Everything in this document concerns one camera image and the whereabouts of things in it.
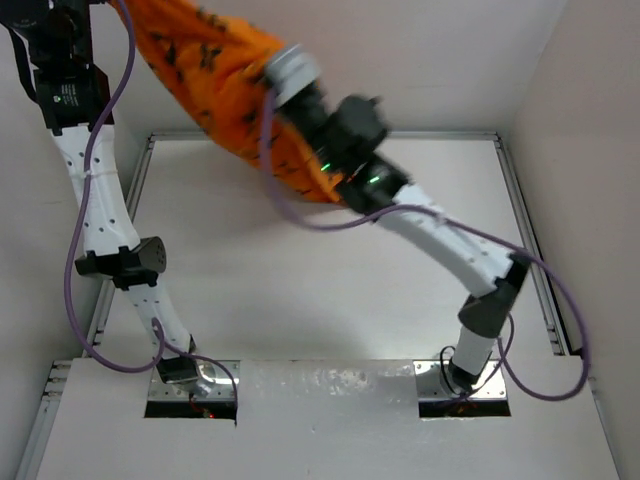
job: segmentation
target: robotic arm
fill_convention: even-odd
[[[12,34],[21,81],[35,97],[62,153],[78,204],[88,173],[85,147],[110,99],[107,77],[93,64],[91,3],[104,1],[0,1],[0,23]],[[35,87],[30,83],[24,46],[16,32],[29,43],[29,60],[36,67]],[[166,269],[163,242],[158,237],[141,239],[134,229],[118,179],[113,145],[114,121],[110,117],[97,137],[89,162],[92,189],[84,218],[85,255],[76,260],[76,269],[82,276],[110,279],[122,290],[154,345],[158,338],[152,319],[157,318],[172,346],[192,352],[193,338],[180,322],[162,282],[161,274]],[[198,378],[195,361],[169,349],[157,369],[165,383],[192,383]]]
[[[329,114],[318,86],[320,69],[300,46],[275,55],[265,74],[277,93],[277,113],[313,148],[323,171],[342,175],[337,190],[349,208],[369,215],[410,204],[444,216],[444,210],[407,173],[375,152],[388,132],[375,99],[351,95]],[[469,291],[458,314],[462,327],[456,351],[444,373],[463,392],[470,392],[520,292],[529,262],[419,213],[390,213],[377,223],[433,257]]]

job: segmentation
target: black pattern on orange cloth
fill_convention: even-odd
[[[218,145],[259,167],[262,71],[285,44],[241,18],[185,0],[125,0],[138,51],[182,108]],[[119,11],[117,3],[112,6]],[[329,176],[298,132],[276,120],[274,174],[310,201],[339,202]]]

